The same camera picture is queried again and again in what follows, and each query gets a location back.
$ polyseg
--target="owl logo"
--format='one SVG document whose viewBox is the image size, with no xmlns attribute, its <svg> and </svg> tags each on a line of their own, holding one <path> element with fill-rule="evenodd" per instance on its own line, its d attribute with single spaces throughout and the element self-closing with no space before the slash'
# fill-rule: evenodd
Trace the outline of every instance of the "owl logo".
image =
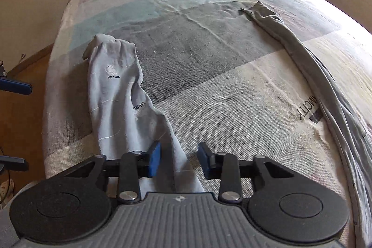
<svg viewBox="0 0 372 248">
<path fill-rule="evenodd" d="M 107 76 L 107 78 L 109 79 L 120 78 L 113 65 L 107 65 L 107 67 L 105 68 L 105 71 L 107 74 L 109 74 L 109 76 Z"/>
</svg>

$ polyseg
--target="silver screw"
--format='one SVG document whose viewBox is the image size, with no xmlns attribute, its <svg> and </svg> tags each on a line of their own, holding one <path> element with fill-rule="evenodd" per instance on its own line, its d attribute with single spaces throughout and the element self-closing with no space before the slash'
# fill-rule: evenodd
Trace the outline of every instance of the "silver screw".
<svg viewBox="0 0 372 248">
<path fill-rule="evenodd" d="M 133 201 L 135 199 L 138 198 L 138 194 L 135 193 L 135 192 L 132 192 L 130 190 L 126 190 L 125 192 L 121 192 L 119 194 L 119 197 L 122 199 L 122 200 L 125 200 L 125 201 Z"/>
<path fill-rule="evenodd" d="M 237 201 L 240 199 L 240 194 L 237 192 L 224 192 L 222 194 L 222 198 L 224 198 L 226 201 Z"/>
</svg>

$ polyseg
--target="mattress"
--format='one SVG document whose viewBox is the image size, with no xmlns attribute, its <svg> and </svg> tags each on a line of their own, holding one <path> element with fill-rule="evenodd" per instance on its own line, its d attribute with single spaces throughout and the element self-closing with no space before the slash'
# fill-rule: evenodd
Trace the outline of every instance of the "mattress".
<svg viewBox="0 0 372 248">
<path fill-rule="evenodd" d="M 350 172 L 317 96 L 281 43 L 240 11 L 257 1 L 319 58 L 371 137 L 371 34 L 325 0 L 71 0 L 46 78 L 46 176 L 101 152 L 82 55 L 93 37 L 104 33 L 135 44 L 141 86 L 168 118 L 204 190 L 215 192 L 218 181 L 203 177 L 196 159 L 199 142 L 244 160 L 264 154 L 340 194 L 350 208 L 341 242 L 360 243 Z M 115 146 L 116 156 L 125 151 L 125 143 Z M 242 185 L 250 196 L 249 180 Z"/>
</svg>

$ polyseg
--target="black cable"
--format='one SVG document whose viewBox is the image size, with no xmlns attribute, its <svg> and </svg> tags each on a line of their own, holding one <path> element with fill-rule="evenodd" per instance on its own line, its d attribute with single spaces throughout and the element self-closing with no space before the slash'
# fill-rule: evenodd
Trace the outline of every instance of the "black cable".
<svg viewBox="0 0 372 248">
<path fill-rule="evenodd" d="M 3 156 L 5 156 L 3 148 L 1 146 L 0 146 L 0 150 Z M 8 170 L 8 189 L 6 190 L 5 196 L 0 200 L 0 205 L 5 201 L 6 197 L 8 196 L 9 189 L 10 189 L 10 171 Z"/>
</svg>

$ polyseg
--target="gray ribbed plate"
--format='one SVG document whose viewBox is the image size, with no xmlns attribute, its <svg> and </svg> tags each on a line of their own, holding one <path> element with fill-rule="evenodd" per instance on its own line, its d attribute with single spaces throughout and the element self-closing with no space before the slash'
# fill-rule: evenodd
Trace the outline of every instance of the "gray ribbed plate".
<svg viewBox="0 0 372 248">
<path fill-rule="evenodd" d="M 66 245 L 21 239 L 16 248 L 290 248 L 260 234 L 239 207 L 222 205 L 210 193 L 148 193 L 135 205 L 117 208 L 95 234 Z M 319 248 L 341 248 L 336 241 Z"/>
</svg>

